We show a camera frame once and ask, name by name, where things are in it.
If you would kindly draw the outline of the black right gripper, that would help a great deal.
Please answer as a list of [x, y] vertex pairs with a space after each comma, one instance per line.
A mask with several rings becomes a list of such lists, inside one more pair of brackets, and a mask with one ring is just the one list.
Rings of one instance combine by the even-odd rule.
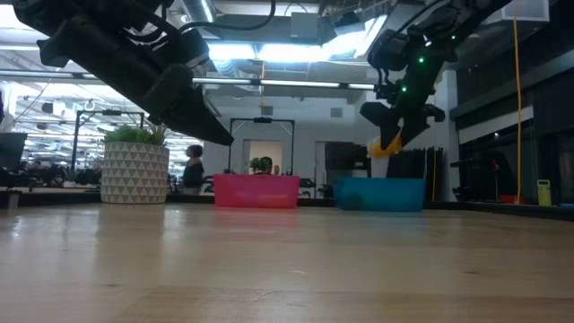
[[431, 126], [427, 118], [442, 122], [446, 114], [428, 104], [445, 60], [441, 57], [416, 57], [406, 67], [404, 78], [394, 85], [383, 86], [390, 107], [378, 101], [365, 102], [360, 114], [380, 129], [380, 148], [398, 152]]

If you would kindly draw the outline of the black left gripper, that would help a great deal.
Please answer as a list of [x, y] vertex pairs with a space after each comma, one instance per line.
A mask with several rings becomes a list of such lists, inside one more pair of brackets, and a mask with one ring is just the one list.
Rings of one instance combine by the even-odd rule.
[[75, 62], [172, 131], [220, 145], [234, 141], [206, 106], [202, 90], [192, 85], [192, 69], [206, 62], [209, 52], [197, 31], [141, 45], [76, 16], [37, 44], [43, 64]]

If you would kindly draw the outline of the orange pill bottle large cap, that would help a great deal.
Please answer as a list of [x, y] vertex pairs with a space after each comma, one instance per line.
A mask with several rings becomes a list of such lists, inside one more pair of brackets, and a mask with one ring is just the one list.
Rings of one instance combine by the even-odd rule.
[[366, 145], [367, 157], [371, 159], [388, 158], [399, 153], [403, 149], [403, 143], [400, 135], [401, 133], [398, 133], [386, 148], [381, 147], [381, 140], [379, 136], [372, 139]]

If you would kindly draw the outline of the blue plastic bin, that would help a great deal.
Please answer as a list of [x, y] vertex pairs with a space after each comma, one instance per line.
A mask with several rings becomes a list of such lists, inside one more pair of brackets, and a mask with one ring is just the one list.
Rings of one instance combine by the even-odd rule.
[[343, 210], [420, 212], [425, 181], [406, 178], [341, 178], [334, 184], [335, 206]]

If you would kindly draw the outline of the pink plastic bin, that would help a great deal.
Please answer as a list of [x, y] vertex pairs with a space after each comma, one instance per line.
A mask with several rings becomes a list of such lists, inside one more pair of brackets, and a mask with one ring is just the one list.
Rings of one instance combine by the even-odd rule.
[[294, 209], [300, 177], [215, 174], [214, 203], [220, 207]]

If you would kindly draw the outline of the black folded panels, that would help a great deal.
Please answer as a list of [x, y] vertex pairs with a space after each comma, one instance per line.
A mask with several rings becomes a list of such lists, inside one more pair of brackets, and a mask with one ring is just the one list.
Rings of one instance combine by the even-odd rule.
[[426, 202], [439, 202], [445, 198], [444, 150], [422, 148], [401, 151], [389, 159], [388, 178], [423, 179]]

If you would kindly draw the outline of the dark cabinet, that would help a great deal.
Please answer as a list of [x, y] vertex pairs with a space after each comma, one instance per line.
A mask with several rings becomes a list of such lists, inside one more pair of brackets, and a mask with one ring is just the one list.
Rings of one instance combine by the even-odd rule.
[[347, 142], [325, 144], [325, 166], [327, 171], [346, 171], [360, 176], [370, 176], [370, 157], [365, 145]]

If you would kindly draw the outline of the green plant in planter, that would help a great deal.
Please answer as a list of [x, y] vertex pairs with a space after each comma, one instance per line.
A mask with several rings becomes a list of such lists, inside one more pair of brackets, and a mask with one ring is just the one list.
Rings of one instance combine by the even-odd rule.
[[145, 123], [147, 125], [145, 128], [121, 126], [116, 130], [108, 131], [104, 135], [103, 142], [125, 142], [163, 146], [168, 128], [163, 124], [154, 125], [149, 121], [145, 121]]

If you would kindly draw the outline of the triangle-patterned planter pot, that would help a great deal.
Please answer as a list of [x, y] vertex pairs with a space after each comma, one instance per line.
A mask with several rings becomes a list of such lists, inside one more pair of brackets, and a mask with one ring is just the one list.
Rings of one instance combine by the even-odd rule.
[[105, 144], [100, 198], [121, 205], [164, 204], [169, 191], [170, 150], [130, 142]]

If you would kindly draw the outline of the long ceiling light bar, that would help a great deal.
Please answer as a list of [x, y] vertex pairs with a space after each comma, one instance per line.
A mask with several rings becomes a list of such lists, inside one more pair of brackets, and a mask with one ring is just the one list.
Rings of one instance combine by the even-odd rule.
[[251, 85], [251, 86], [282, 86], [300, 88], [324, 88], [354, 91], [374, 91], [375, 85], [368, 83], [332, 83], [314, 81], [289, 81], [275, 79], [239, 79], [239, 78], [211, 78], [197, 77], [193, 83], [215, 85]]

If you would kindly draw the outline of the grey ceiling unit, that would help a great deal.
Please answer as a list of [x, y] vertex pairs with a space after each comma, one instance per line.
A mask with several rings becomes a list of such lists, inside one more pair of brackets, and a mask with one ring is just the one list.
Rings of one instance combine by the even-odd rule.
[[316, 39], [319, 35], [319, 17], [316, 13], [291, 14], [292, 39]]

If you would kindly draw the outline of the white ceiling box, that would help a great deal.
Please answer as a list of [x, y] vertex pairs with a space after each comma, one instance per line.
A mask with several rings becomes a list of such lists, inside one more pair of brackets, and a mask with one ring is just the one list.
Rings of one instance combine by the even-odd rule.
[[486, 23], [502, 21], [548, 22], [549, 0], [511, 0], [487, 18]]

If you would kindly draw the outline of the dark monitor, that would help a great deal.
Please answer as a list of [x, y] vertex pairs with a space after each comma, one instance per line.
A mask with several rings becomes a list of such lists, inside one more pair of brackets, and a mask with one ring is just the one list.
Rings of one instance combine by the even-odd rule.
[[27, 137], [25, 133], [0, 133], [0, 168], [18, 169]]

